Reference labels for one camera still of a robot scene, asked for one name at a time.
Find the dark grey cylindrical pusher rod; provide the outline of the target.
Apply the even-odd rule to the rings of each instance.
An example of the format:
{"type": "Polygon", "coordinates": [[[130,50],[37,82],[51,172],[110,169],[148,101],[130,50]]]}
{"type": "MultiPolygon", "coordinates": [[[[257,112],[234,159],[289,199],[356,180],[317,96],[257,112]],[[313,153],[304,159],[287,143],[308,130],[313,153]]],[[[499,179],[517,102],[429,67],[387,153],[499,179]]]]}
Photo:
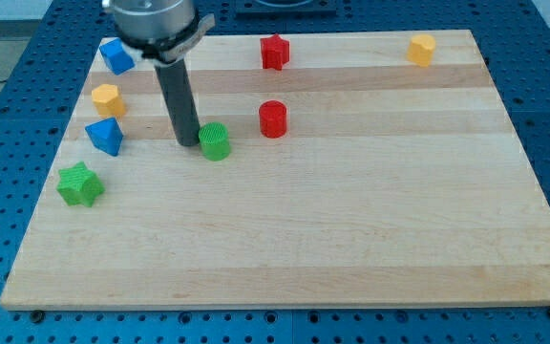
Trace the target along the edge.
{"type": "Polygon", "coordinates": [[[155,68],[177,142],[197,145],[201,129],[185,61],[155,68]]]}

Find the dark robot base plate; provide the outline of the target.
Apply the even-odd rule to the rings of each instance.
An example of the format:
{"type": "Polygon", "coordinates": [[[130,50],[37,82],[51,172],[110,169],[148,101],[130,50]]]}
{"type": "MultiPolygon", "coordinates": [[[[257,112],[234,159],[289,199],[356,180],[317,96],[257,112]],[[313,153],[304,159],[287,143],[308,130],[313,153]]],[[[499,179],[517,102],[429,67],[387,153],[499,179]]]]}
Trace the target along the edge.
{"type": "Polygon", "coordinates": [[[337,0],[234,0],[237,16],[335,14],[337,0]]]}

